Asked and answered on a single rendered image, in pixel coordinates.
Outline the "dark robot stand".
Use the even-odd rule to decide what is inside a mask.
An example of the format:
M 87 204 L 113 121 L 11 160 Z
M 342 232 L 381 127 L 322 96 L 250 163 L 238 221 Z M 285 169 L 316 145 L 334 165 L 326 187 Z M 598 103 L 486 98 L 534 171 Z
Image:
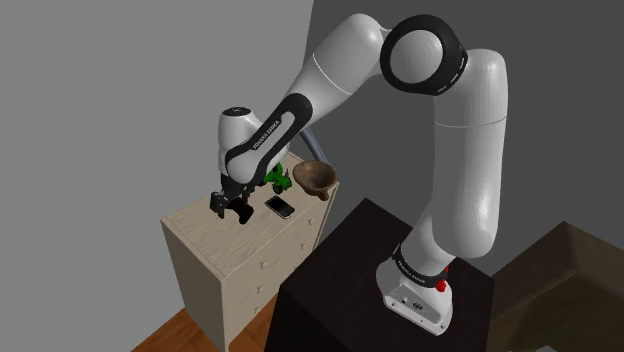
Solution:
M 449 266 L 443 334 L 384 305 L 377 266 L 410 230 L 363 199 L 281 284 L 264 352 L 486 352 L 495 282 L 462 259 Z

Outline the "dark brown wooden furniture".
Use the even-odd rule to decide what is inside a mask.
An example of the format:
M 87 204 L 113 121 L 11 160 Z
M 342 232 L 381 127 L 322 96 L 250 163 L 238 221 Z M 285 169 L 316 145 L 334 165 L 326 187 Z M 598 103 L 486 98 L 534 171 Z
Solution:
M 562 222 L 493 279 L 487 352 L 624 352 L 624 250 Z

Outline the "brown wooden bowl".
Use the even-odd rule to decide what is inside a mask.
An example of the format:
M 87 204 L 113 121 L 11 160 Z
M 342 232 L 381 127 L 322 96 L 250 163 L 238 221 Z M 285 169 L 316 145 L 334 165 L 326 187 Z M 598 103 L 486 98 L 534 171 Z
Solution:
M 328 201 L 329 190 L 336 184 L 335 169 L 322 161 L 308 160 L 293 168 L 292 176 L 296 183 L 310 196 Z

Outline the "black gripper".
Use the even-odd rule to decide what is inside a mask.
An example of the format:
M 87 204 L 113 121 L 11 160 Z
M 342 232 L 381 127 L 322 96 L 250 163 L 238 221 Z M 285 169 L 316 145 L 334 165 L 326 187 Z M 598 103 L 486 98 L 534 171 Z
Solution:
M 220 182 L 222 191 L 211 193 L 210 209 L 220 219 L 223 219 L 225 209 L 228 208 L 238 215 L 239 223 L 245 225 L 254 213 L 254 208 L 247 200 L 255 191 L 255 186 L 237 183 L 230 176 L 225 174 L 221 175 Z

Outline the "light wooden chest of drawers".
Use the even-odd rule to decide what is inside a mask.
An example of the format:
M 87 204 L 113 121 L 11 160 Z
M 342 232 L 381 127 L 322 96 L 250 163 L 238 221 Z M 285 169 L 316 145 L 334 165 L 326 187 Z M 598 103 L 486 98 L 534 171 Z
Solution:
M 161 220 L 185 308 L 219 352 L 315 249 L 332 206 L 293 185 L 281 195 L 294 208 L 283 219 L 265 204 L 273 194 L 268 185 L 255 190 L 246 224 L 231 210 L 219 218 L 209 198 Z

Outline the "grey curved tube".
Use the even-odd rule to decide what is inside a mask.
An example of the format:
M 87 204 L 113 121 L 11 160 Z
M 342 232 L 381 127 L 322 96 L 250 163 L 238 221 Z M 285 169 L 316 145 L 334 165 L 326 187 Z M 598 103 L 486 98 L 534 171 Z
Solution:
M 312 129 L 307 127 L 300 132 L 300 136 L 308 147 L 315 160 L 331 165 L 318 140 L 316 139 Z

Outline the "green toy figure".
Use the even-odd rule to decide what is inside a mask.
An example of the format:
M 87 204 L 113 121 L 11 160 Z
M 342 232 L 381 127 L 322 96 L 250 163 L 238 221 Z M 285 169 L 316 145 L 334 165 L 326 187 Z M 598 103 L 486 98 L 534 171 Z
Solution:
M 290 178 L 289 170 L 283 169 L 281 163 L 277 163 L 264 177 L 261 182 L 261 186 L 267 183 L 272 184 L 272 189 L 276 194 L 288 190 L 292 186 L 292 180 Z

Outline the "black mobile phone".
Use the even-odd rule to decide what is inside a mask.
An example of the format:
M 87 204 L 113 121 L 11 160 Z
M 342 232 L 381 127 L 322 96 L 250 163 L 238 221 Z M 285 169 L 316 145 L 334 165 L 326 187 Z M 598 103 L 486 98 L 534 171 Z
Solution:
M 295 212 L 295 208 L 278 195 L 274 195 L 268 199 L 265 205 L 282 219 L 290 218 Z

